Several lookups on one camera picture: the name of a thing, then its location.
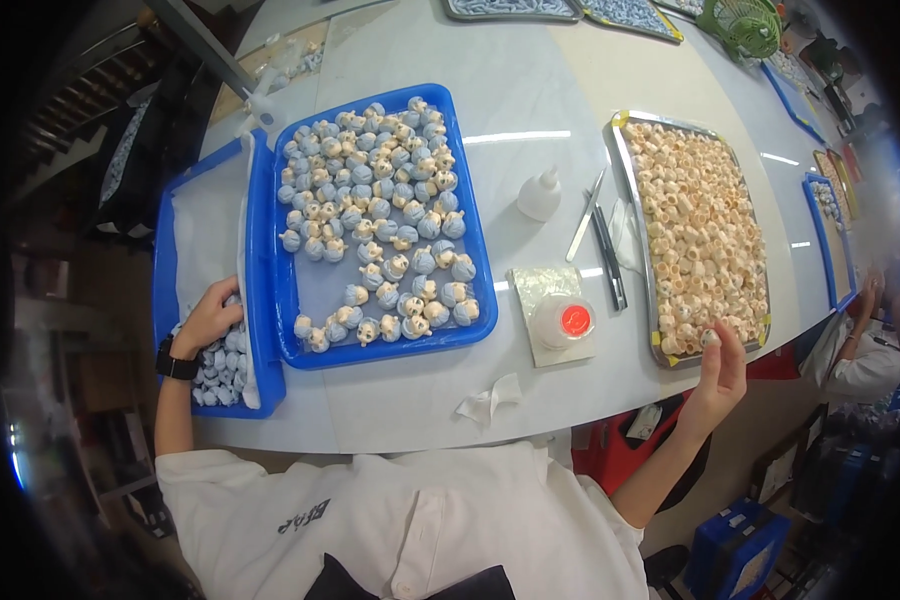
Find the red lid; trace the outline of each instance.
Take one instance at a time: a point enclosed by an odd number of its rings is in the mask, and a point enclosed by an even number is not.
[[[590,329],[590,311],[585,306],[571,304],[560,315],[560,326],[567,335],[584,335]]]

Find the white table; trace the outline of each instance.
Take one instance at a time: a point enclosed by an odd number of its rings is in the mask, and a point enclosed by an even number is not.
[[[347,26],[336,26],[342,18]],[[800,186],[813,164],[813,140],[790,120],[762,74],[734,72],[737,67],[693,26],[679,27],[688,41],[674,47],[587,22],[461,25],[446,19],[436,0],[385,2],[331,20],[319,75],[277,92],[288,122],[409,85],[435,82],[449,89],[480,207],[499,320],[485,340],[465,348],[315,372],[287,367],[287,398],[270,418],[198,418],[197,435],[214,444],[294,452],[453,448],[591,422],[693,387],[698,368],[662,371],[654,361],[645,285],[637,273],[624,271],[630,306],[614,312],[594,234],[584,237],[574,265],[597,314],[595,358],[534,368],[516,294],[506,280],[514,267],[566,266],[583,210],[581,192],[610,158],[602,129],[620,109],[703,123],[736,150],[768,244],[773,318],[766,346],[747,359],[825,317],[827,283]],[[431,54],[419,68],[409,68],[407,48]],[[669,83],[660,85],[654,74],[666,66],[672,68]],[[741,78],[749,79],[747,85]],[[238,114],[211,127],[203,155],[226,143],[242,120]],[[524,135],[492,141],[502,133]],[[761,160],[760,152],[793,157],[800,165]],[[554,163],[563,206],[550,222],[532,222],[513,200],[528,177]],[[607,201],[625,194],[611,170],[607,176]],[[810,245],[791,251],[804,242]],[[504,405],[491,426],[454,413],[464,397],[509,373],[518,375],[523,402]]]

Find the green fan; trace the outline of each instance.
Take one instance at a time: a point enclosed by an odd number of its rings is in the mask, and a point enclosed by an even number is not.
[[[766,59],[780,48],[780,16],[769,0],[706,0],[696,26],[723,42],[730,57]]]

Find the black bow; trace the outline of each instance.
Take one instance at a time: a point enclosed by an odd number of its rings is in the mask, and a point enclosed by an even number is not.
[[[360,587],[340,561],[323,555],[323,570],[316,577],[304,600],[379,600]],[[481,570],[476,575],[438,591],[427,600],[516,600],[502,564]]]

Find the person's left hand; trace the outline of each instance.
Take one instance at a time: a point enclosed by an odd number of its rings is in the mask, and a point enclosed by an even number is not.
[[[702,444],[747,392],[744,344],[720,320],[713,323],[720,342],[703,348],[699,383],[676,419],[674,435]]]
[[[230,326],[239,323],[244,318],[244,307],[240,304],[224,306],[224,301],[239,289],[237,275],[211,284],[173,338],[169,355],[191,360],[201,348],[220,339]]]

